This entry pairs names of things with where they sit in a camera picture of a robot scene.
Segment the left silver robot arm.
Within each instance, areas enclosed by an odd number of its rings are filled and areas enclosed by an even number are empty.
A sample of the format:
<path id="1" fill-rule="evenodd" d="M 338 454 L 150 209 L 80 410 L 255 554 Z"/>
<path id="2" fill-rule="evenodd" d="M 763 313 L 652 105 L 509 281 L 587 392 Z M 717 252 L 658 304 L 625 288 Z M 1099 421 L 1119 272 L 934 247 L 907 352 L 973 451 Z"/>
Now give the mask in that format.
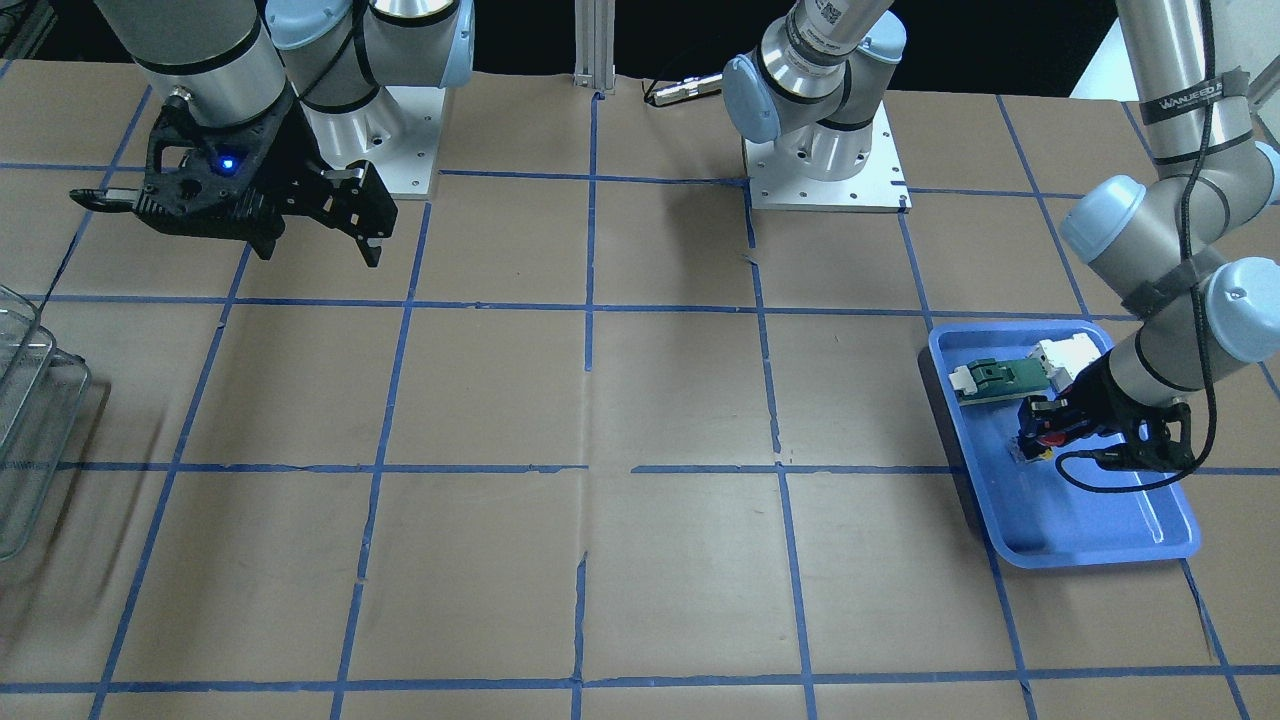
<path id="1" fill-rule="evenodd" d="M 1277 351 L 1277 264 L 1228 261 L 1215 245 L 1277 199 L 1277 152 L 1254 140 L 1248 76 L 1228 68 L 1211 1 L 1120 1 L 1155 182 L 1115 176 L 1060 233 L 1140 320 L 1056 398 L 1020 409 L 1016 451 L 1042 460 L 1120 436 L 1100 462 L 1171 471 L 1193 464 L 1187 400 Z M 724 67 L 739 133 L 771 143 L 869 131 L 905 28 L 886 1 L 797 1 Z"/>

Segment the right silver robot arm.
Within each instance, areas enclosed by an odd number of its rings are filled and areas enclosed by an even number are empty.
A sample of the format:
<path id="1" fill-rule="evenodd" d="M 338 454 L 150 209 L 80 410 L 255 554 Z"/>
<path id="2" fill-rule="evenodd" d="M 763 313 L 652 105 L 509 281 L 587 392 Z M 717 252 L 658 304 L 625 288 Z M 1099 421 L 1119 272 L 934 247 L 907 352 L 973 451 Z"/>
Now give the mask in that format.
<path id="1" fill-rule="evenodd" d="M 430 193 L 449 90 L 474 68 L 471 1 L 101 1 L 161 106 L 137 190 L 74 190 L 164 234 L 262 260 L 288 217 L 376 266 L 399 199 Z"/>

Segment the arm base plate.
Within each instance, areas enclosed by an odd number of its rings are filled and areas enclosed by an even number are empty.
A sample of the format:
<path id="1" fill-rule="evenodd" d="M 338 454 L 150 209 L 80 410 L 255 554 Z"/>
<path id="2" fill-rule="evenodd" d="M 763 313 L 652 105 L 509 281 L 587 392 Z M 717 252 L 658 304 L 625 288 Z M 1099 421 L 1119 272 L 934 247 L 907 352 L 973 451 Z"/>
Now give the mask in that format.
<path id="1" fill-rule="evenodd" d="M 808 126 L 768 143 L 742 141 L 751 205 L 765 211 L 909 211 L 913 201 L 884 105 L 870 126 Z"/>
<path id="2" fill-rule="evenodd" d="M 305 106 L 303 113 L 330 167 L 367 160 L 394 199 L 426 201 L 449 99 L 445 88 L 392 86 L 353 111 L 332 114 Z"/>

